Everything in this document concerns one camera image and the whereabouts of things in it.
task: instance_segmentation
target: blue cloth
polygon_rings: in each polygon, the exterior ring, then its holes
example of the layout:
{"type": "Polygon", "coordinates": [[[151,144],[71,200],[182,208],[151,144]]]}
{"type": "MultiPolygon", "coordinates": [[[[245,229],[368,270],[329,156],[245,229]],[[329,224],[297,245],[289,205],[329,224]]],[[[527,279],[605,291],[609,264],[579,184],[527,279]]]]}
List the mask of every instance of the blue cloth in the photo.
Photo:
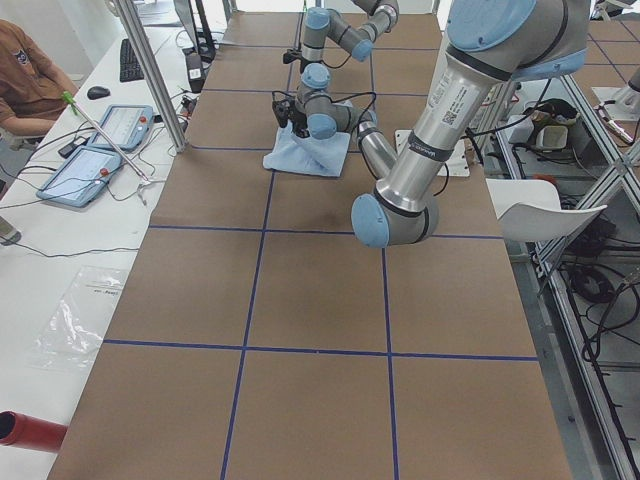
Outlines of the blue cloth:
{"type": "Polygon", "coordinates": [[[273,151],[265,155],[262,165],[283,172],[339,177],[350,137],[348,133],[336,133],[326,140],[300,138],[289,122],[285,128],[278,128],[273,151]]]}

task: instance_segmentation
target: white desk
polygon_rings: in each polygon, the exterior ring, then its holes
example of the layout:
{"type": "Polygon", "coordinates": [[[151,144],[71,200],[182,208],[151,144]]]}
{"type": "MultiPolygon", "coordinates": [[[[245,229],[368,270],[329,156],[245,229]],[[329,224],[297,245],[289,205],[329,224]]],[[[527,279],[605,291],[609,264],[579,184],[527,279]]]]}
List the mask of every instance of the white desk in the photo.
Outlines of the white desk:
{"type": "MultiPolygon", "coordinates": [[[[176,28],[148,28],[169,95],[188,88],[184,57],[176,45],[176,28]]],[[[76,95],[84,109],[99,120],[111,104],[155,105],[146,82],[120,83],[118,38],[76,95]],[[88,100],[86,91],[94,85],[106,86],[111,96],[88,100]]],[[[67,109],[48,139],[74,131],[84,121],[67,109]]],[[[37,153],[29,165],[58,166],[57,150],[67,137],[37,153]]],[[[173,161],[172,143],[166,130],[144,151],[142,157],[156,171],[154,179],[166,178],[173,161]]],[[[147,173],[151,167],[139,163],[147,173]]],[[[51,172],[27,170],[21,178],[42,185],[51,172]]],[[[125,166],[110,183],[113,193],[126,197],[136,191],[138,177],[125,166]]],[[[116,202],[104,191],[81,210],[45,203],[0,210],[0,215],[22,232],[21,243],[46,253],[71,253],[89,249],[138,248],[146,232],[150,214],[162,191],[162,183],[144,189],[147,205],[137,196],[116,202]]],[[[0,207],[36,200],[32,187],[17,180],[0,202],[0,207]]],[[[17,246],[0,247],[0,410],[14,410],[50,421],[68,424],[86,382],[86,372],[60,372],[31,367],[27,351],[54,313],[58,301],[83,265],[130,269],[135,252],[111,252],[75,258],[47,259],[17,246]]],[[[55,455],[13,447],[0,447],[0,478],[45,479],[55,455]]]]}

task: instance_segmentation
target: black keyboard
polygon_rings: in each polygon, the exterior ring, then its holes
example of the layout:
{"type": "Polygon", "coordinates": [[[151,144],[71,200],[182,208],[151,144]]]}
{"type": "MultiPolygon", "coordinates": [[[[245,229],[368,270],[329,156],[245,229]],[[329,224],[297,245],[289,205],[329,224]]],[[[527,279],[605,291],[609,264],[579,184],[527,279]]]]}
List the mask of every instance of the black keyboard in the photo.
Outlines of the black keyboard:
{"type": "Polygon", "coordinates": [[[133,82],[134,80],[142,80],[144,74],[140,63],[133,51],[131,42],[128,38],[122,40],[120,44],[120,81],[133,82]]]}

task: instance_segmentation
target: clear plastic bag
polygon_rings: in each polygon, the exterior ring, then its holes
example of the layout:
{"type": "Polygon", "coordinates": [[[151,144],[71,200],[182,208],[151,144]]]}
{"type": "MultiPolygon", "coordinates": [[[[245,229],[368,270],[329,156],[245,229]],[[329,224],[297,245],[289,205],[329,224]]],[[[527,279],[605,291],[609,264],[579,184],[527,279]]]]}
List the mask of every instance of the clear plastic bag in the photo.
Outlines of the clear plastic bag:
{"type": "Polygon", "coordinates": [[[83,266],[30,351],[34,367],[81,371],[93,366],[129,275],[83,266]]]}

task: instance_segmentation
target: black mouse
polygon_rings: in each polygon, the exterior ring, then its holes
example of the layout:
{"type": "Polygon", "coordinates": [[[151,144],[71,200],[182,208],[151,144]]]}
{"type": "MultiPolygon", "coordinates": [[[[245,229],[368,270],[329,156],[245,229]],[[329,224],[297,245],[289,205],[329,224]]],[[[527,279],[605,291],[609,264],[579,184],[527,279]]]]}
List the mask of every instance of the black mouse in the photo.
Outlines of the black mouse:
{"type": "Polygon", "coordinates": [[[87,98],[89,100],[97,100],[98,98],[108,97],[111,95],[111,92],[107,87],[101,87],[96,85],[95,87],[91,87],[87,91],[87,98]]]}

